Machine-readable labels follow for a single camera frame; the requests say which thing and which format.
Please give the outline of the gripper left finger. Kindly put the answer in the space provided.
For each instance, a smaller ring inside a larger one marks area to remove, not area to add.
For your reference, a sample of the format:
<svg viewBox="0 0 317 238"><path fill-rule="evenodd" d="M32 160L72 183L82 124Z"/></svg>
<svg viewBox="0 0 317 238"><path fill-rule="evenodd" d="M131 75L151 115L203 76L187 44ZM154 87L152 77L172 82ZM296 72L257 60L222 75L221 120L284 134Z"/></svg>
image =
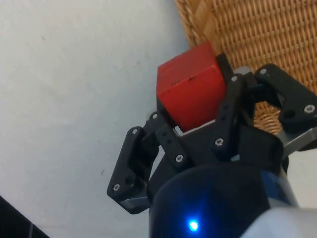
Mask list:
<svg viewBox="0 0 317 238"><path fill-rule="evenodd" d="M128 130L107 188L107 195L128 213L150 208L158 190L191 167L176 125L157 99L157 110L146 124Z"/></svg>

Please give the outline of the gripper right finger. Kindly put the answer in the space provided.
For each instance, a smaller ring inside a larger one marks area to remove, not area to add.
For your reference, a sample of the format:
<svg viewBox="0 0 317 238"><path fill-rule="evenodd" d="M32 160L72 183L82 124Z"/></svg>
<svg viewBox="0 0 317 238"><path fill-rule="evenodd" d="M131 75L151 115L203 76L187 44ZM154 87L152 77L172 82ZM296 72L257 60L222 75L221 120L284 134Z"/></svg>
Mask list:
<svg viewBox="0 0 317 238"><path fill-rule="evenodd" d="M226 84L211 144L220 160L234 156L284 160L296 151L316 149L317 97L313 92L272 63L255 72L234 73L225 54L218 55L216 62ZM279 110L279 134L255 127L255 106L261 102Z"/></svg>

